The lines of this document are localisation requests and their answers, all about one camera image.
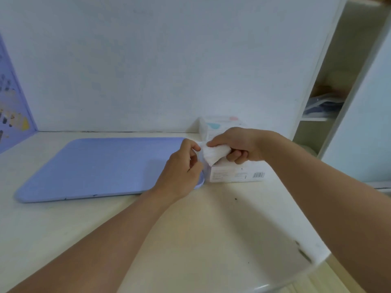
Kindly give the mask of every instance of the white wall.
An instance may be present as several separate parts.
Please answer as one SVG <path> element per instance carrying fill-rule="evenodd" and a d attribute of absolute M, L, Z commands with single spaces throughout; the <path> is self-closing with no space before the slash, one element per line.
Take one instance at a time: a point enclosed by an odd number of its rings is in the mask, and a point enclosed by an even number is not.
<path fill-rule="evenodd" d="M 320 152 L 363 182 L 391 180 L 391 18 Z"/>
<path fill-rule="evenodd" d="M 340 2 L 2 0 L 0 31 L 39 130 L 289 136 Z"/>

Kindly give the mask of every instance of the hand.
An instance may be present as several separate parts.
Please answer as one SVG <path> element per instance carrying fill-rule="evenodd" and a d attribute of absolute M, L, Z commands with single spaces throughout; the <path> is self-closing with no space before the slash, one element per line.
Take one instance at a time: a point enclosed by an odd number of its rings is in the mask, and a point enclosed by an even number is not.
<path fill-rule="evenodd" d="M 207 145 L 214 147 L 227 144 L 232 148 L 232 152 L 227 155 L 227 160 L 234 161 L 236 164 L 242 164 L 247 160 L 261 161 L 263 158 L 259 144 L 266 133 L 268 133 L 266 130 L 232 127 L 207 142 Z"/>
<path fill-rule="evenodd" d="M 184 139 L 180 149 L 170 156 L 153 190 L 173 195 L 174 201 L 188 195 L 197 185 L 203 169 L 194 150 L 201 148 L 196 142 Z"/>

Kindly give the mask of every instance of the tissue box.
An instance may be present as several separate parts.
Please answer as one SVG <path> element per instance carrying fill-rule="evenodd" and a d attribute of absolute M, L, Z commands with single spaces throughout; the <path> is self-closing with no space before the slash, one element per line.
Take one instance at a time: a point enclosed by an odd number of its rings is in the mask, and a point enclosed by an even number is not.
<path fill-rule="evenodd" d="M 263 181 L 270 171 L 270 166 L 265 161 L 247 161 L 237 165 L 224 157 L 213 166 L 209 166 L 202 157 L 200 160 L 204 163 L 205 180 L 211 183 Z"/>
<path fill-rule="evenodd" d="M 198 132 L 202 141 L 210 141 L 231 127 L 247 128 L 236 116 L 212 116 L 199 118 Z"/>

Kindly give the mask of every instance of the white tissue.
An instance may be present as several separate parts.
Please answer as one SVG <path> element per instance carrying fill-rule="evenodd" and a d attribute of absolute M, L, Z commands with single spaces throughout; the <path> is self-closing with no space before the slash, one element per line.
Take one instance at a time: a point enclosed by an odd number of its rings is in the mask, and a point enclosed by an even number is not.
<path fill-rule="evenodd" d="M 212 166 L 219 161 L 220 158 L 227 156 L 231 152 L 231 147 L 228 145 L 218 145 L 216 147 L 208 147 L 206 142 L 199 142 L 204 160 L 208 165 Z"/>

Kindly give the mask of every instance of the barcode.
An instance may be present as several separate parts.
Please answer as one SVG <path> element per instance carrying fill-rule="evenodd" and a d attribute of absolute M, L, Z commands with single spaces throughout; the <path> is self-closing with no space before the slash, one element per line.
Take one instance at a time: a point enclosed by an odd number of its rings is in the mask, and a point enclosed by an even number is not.
<path fill-rule="evenodd" d="M 254 173 L 253 178 L 263 178 L 265 176 L 264 172 Z"/>

